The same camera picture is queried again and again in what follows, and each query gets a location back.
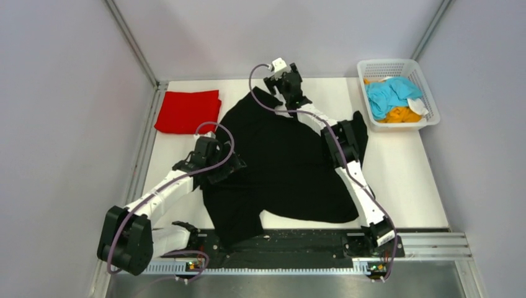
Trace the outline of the black t shirt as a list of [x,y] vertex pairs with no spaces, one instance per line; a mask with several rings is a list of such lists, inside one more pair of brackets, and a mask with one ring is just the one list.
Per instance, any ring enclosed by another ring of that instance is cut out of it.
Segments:
[[341,224],[359,216],[339,175],[323,156],[320,136],[277,115],[277,98],[254,88],[222,118],[218,141],[234,140],[245,167],[202,189],[224,246],[261,235],[260,214]]

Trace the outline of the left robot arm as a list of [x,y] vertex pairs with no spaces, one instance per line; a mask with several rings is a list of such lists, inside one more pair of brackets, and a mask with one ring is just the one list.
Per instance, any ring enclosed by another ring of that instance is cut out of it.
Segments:
[[164,214],[184,196],[219,183],[245,167],[235,153],[235,141],[219,141],[212,135],[197,135],[195,147],[178,161],[150,191],[124,207],[111,207],[104,219],[96,256],[106,262],[111,274],[125,271],[141,274],[151,260],[178,251],[196,254],[199,240],[194,228],[176,222],[157,228]]

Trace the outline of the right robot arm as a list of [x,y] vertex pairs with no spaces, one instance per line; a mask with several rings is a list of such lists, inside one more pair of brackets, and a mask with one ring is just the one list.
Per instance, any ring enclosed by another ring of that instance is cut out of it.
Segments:
[[271,75],[263,82],[271,95],[283,97],[286,113],[317,133],[329,164],[345,184],[355,208],[365,238],[363,246],[372,256],[391,261],[398,247],[397,231],[387,211],[376,200],[362,171],[360,147],[352,124],[337,121],[320,111],[303,93],[303,79],[295,64],[286,64],[281,58],[266,68]]

